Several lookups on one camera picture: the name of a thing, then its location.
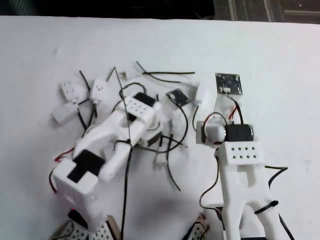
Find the white connector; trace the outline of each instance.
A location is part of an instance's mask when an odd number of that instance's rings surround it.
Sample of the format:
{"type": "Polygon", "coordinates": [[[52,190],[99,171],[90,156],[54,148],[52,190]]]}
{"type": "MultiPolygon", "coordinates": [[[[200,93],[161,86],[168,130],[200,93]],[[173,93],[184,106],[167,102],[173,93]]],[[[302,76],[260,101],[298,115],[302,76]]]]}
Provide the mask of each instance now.
{"type": "Polygon", "coordinates": [[[58,124],[63,125],[74,118],[77,115],[77,112],[78,104],[70,101],[56,108],[52,115],[58,124]]]}
{"type": "Polygon", "coordinates": [[[216,150],[216,156],[228,165],[263,164],[258,141],[225,141],[216,150]]]}
{"type": "Polygon", "coordinates": [[[88,97],[88,89],[74,80],[62,82],[61,88],[63,95],[68,102],[79,103],[88,97]]]}
{"type": "Polygon", "coordinates": [[[108,92],[108,83],[102,79],[95,79],[91,88],[90,99],[95,103],[99,104],[103,101],[108,101],[110,98],[110,92],[108,92]]]}

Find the electronic component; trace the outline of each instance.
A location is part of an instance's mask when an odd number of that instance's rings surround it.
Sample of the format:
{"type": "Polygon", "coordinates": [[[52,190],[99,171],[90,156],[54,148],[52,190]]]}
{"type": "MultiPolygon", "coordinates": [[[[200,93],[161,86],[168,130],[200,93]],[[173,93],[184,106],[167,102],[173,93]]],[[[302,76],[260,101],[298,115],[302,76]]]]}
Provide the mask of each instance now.
{"type": "Polygon", "coordinates": [[[52,115],[58,124],[63,125],[77,116],[78,104],[74,102],[67,102],[66,104],[56,108],[52,115]]]}
{"type": "Polygon", "coordinates": [[[253,128],[248,124],[227,124],[225,126],[225,141],[247,142],[254,140],[253,128]]]}
{"type": "Polygon", "coordinates": [[[187,105],[191,102],[190,99],[179,88],[167,92],[166,95],[180,107],[183,107],[184,105],[187,105]]]}
{"type": "Polygon", "coordinates": [[[216,89],[218,94],[242,95],[240,76],[238,74],[215,74],[216,89]]]}

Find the black zip tie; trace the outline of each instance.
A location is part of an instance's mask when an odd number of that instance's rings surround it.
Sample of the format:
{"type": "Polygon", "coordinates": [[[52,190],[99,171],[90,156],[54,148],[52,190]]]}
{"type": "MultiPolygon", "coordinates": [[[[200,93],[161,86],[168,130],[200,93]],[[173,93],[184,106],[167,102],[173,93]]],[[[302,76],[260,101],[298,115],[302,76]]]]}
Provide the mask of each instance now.
{"type": "Polygon", "coordinates": [[[273,200],[267,206],[264,206],[263,208],[260,208],[259,210],[255,211],[254,214],[255,215],[260,214],[271,207],[277,206],[278,204],[279,204],[279,202],[277,200],[273,200]]]}

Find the white plastic block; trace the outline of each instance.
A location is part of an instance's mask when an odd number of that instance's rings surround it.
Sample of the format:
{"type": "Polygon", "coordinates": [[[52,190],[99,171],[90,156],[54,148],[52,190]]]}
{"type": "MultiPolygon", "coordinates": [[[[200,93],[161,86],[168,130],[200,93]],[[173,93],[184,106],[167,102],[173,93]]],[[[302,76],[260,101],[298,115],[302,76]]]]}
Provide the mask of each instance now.
{"type": "Polygon", "coordinates": [[[123,111],[125,111],[125,104],[127,112],[141,119],[144,123],[148,122],[150,116],[154,116],[155,114],[155,111],[152,107],[131,96],[127,96],[125,98],[125,103],[120,103],[119,108],[123,111]]]}
{"type": "Polygon", "coordinates": [[[99,103],[108,96],[107,82],[102,79],[96,79],[93,82],[90,98],[94,103],[99,103]]]}
{"type": "Polygon", "coordinates": [[[78,104],[73,102],[68,102],[58,108],[56,108],[52,115],[58,124],[63,125],[66,122],[70,121],[77,115],[78,104]]]}
{"type": "Polygon", "coordinates": [[[216,151],[218,159],[227,165],[263,164],[263,154],[258,141],[225,141],[216,151]]]}
{"type": "Polygon", "coordinates": [[[79,103],[88,98],[89,91],[86,86],[74,80],[67,80],[61,83],[65,99],[68,102],[79,103]]]}

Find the red wire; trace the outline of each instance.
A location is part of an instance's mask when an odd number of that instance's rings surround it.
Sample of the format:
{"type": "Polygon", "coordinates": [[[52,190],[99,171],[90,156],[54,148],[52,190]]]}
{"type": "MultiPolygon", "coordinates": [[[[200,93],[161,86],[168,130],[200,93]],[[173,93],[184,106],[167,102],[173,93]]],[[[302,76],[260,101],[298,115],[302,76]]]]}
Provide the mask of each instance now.
{"type": "Polygon", "coordinates": [[[59,155],[54,159],[54,161],[57,162],[57,163],[60,163],[60,162],[61,162],[61,158],[63,158],[65,154],[71,153],[74,149],[75,149],[75,148],[73,147],[73,148],[71,148],[70,150],[65,151],[65,152],[59,154],[59,155]]]}
{"type": "Polygon", "coordinates": [[[232,118],[234,117],[234,114],[235,114],[236,110],[237,110],[237,107],[234,106],[232,112],[231,112],[230,115],[228,116],[228,120],[230,120],[230,119],[232,119],[232,118]]]}

